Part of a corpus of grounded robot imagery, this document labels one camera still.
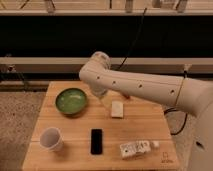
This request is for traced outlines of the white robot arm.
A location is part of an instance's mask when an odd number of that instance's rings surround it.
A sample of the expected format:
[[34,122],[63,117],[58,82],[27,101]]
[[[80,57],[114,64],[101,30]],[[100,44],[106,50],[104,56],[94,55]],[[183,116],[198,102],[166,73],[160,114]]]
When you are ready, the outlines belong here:
[[110,67],[110,57],[97,51],[80,69],[79,78],[96,97],[113,90],[175,107],[196,117],[187,171],[213,171],[213,82],[115,71]]

